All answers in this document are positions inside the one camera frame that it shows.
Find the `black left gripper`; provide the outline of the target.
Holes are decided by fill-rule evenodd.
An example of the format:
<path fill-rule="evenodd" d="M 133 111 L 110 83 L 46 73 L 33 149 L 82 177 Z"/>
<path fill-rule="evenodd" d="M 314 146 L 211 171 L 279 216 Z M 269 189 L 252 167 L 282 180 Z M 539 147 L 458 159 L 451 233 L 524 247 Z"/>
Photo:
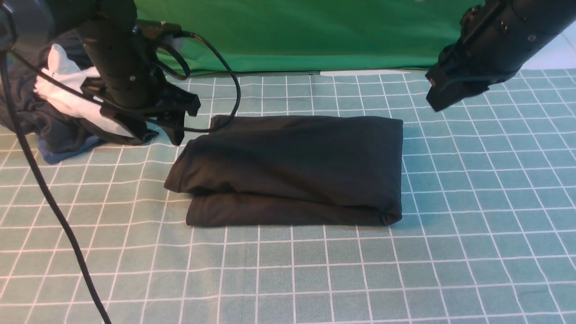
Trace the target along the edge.
<path fill-rule="evenodd" d="M 139 118 L 154 118 L 170 142 L 179 146 L 185 132 L 185 117 L 195 117 L 200 109 L 197 94 L 192 94 L 168 83 L 163 76 L 144 81 L 128 81 L 122 87 L 110 86 L 102 78 L 88 77 L 81 86 L 86 96 L 101 99 L 100 113 L 119 124 L 130 135 L 144 139 L 148 127 Z"/>

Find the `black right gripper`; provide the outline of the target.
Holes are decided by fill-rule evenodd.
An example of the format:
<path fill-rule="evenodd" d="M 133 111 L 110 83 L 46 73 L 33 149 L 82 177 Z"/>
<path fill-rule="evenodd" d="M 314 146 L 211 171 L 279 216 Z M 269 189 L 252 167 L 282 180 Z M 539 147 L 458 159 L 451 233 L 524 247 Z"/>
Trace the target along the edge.
<path fill-rule="evenodd" d="M 425 77 L 430 83 L 427 103 L 441 112 L 459 101 L 487 92 L 490 86 L 510 80 L 518 70 L 502 71 L 469 58 L 460 43 L 446 46 Z"/>

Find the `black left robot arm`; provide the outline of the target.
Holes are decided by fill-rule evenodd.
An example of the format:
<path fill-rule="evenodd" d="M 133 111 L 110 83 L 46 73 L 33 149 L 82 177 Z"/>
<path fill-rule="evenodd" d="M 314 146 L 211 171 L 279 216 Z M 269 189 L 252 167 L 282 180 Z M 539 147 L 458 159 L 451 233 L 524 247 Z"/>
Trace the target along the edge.
<path fill-rule="evenodd" d="M 75 31 L 98 76 L 80 83 L 80 100 L 97 100 L 94 124 L 143 141 L 146 118 L 161 123 L 170 142 L 183 141 L 185 116 L 196 116 L 199 97 L 166 80 L 185 80 L 189 66 L 171 43 L 181 26 L 140 20 L 133 0 L 3 0 L 1 49 L 30 51 Z"/>

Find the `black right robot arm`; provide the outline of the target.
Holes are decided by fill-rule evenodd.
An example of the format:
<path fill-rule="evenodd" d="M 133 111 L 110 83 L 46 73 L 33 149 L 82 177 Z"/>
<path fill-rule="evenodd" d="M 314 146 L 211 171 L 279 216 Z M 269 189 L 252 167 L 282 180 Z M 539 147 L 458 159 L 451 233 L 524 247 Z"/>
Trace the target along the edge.
<path fill-rule="evenodd" d="M 440 112 L 510 80 L 575 18 L 573 0 L 486 0 L 469 8 L 459 39 L 426 72 L 428 104 Z"/>

